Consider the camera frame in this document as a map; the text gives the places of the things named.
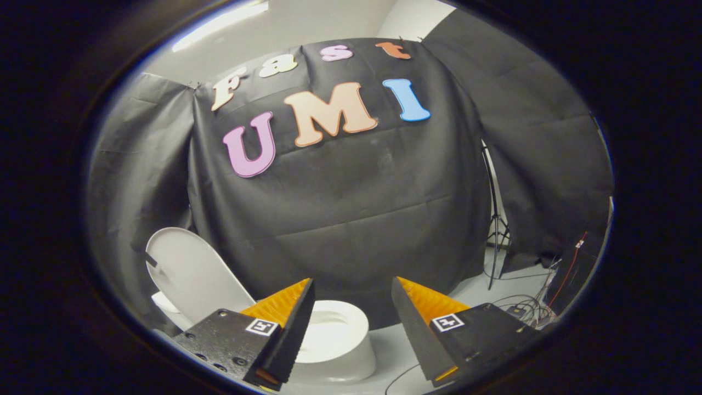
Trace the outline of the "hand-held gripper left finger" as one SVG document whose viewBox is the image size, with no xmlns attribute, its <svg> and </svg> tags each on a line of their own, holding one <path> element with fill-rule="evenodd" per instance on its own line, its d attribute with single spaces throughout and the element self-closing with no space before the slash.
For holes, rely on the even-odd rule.
<svg viewBox="0 0 702 395">
<path fill-rule="evenodd" d="M 173 339 L 233 379 L 278 391 L 291 376 L 315 300 L 306 278 L 240 312 L 219 308 Z"/>
</svg>

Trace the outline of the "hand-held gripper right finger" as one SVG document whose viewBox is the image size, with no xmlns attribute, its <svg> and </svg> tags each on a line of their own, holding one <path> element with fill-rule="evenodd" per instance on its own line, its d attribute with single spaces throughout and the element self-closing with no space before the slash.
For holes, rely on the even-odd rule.
<svg viewBox="0 0 702 395">
<path fill-rule="evenodd" d="M 541 336 L 493 303 L 469 307 L 399 276 L 391 293 L 424 377 L 434 387 L 474 384 Z"/>
</svg>

